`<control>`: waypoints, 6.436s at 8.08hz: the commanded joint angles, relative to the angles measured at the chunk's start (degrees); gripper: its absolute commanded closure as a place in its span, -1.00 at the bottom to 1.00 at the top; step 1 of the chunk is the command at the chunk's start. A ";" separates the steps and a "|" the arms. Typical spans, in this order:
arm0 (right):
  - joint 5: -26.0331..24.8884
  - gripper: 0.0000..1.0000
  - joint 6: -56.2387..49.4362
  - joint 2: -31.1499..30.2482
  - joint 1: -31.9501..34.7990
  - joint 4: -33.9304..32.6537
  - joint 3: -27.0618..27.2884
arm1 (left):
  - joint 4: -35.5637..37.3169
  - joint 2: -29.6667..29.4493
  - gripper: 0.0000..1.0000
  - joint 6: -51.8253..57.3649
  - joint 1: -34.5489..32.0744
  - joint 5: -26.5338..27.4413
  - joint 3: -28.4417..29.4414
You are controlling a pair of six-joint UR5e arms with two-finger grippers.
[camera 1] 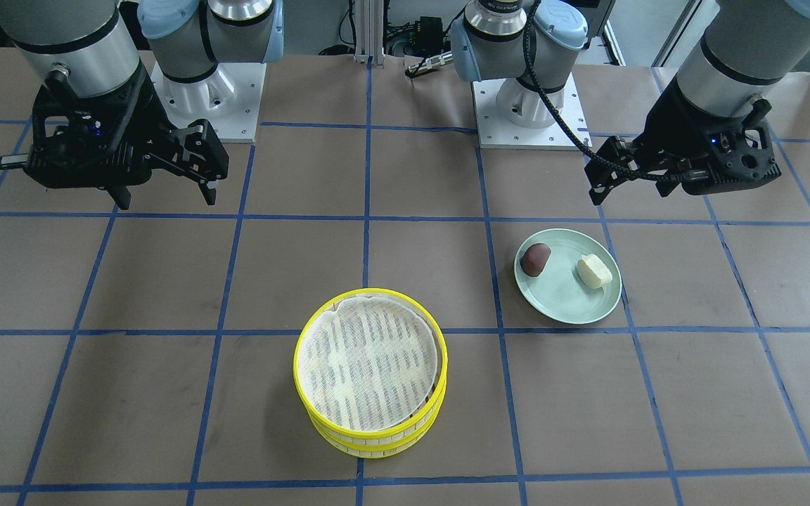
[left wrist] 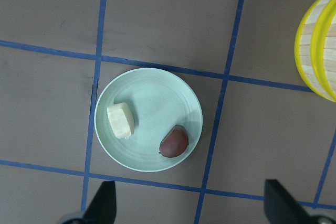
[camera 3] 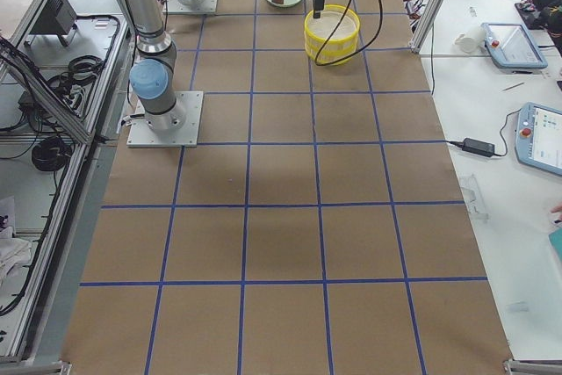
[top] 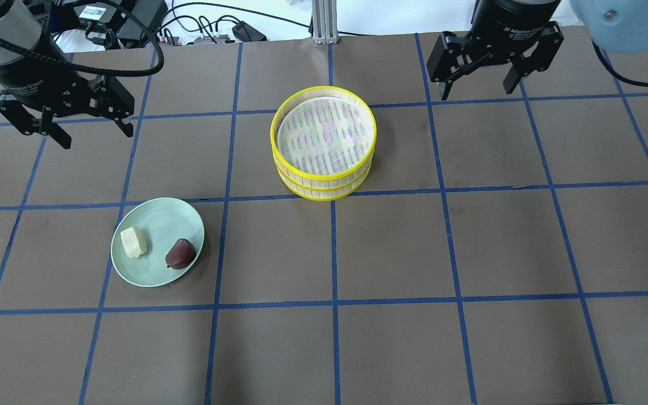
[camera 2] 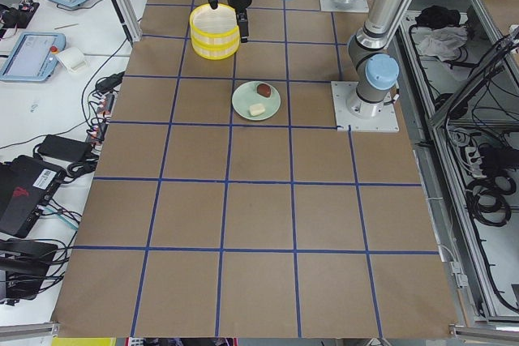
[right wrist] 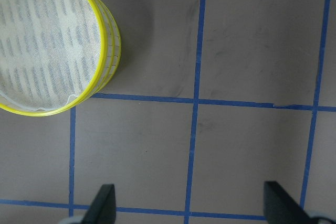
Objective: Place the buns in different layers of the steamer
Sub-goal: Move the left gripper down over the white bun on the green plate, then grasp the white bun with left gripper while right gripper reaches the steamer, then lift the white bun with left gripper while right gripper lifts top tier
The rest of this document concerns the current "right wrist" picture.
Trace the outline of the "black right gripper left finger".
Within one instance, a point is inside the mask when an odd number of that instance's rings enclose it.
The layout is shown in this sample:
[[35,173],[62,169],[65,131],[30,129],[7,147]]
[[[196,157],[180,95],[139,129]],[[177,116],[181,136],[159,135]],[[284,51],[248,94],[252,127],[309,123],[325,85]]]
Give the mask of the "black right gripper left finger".
[[83,223],[113,224],[116,220],[116,193],[114,184],[104,184],[86,212]]

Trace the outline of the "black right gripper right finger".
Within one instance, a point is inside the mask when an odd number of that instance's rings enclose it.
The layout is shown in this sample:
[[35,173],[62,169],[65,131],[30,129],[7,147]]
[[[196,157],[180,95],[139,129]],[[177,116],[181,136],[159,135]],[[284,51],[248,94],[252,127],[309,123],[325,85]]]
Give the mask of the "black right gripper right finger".
[[314,223],[276,181],[264,182],[263,213],[268,223]]

